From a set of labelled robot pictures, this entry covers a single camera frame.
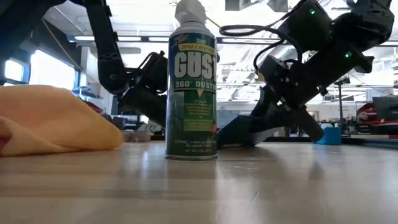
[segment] wooden table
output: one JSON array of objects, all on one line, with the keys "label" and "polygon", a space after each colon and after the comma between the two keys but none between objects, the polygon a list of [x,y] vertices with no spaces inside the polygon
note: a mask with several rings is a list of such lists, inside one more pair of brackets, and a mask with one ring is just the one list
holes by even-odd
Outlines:
[{"label": "wooden table", "polygon": [[266,143],[216,161],[164,143],[0,159],[0,223],[398,223],[398,151]]}]

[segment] orange towel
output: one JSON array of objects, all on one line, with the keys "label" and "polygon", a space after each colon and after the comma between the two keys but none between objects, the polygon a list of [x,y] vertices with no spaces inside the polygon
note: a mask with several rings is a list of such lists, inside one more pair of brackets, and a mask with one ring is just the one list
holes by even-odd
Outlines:
[{"label": "orange towel", "polygon": [[0,156],[107,150],[122,142],[117,127],[66,89],[0,86]]}]

